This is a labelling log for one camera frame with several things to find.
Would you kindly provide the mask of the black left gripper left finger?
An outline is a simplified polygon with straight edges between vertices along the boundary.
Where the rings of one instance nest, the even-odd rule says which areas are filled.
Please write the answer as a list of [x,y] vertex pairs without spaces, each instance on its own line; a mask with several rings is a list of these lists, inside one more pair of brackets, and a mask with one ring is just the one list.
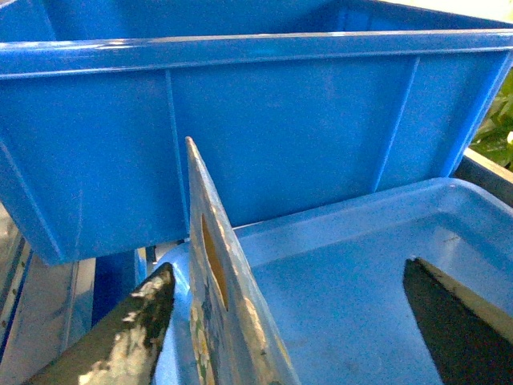
[[163,349],[176,280],[165,262],[77,343],[25,384],[149,384]]

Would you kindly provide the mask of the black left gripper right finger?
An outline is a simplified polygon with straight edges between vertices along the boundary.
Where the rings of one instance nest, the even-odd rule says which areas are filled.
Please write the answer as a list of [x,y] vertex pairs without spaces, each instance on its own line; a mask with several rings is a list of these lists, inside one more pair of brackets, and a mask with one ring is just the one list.
[[443,383],[512,383],[511,315],[419,257],[402,285]]

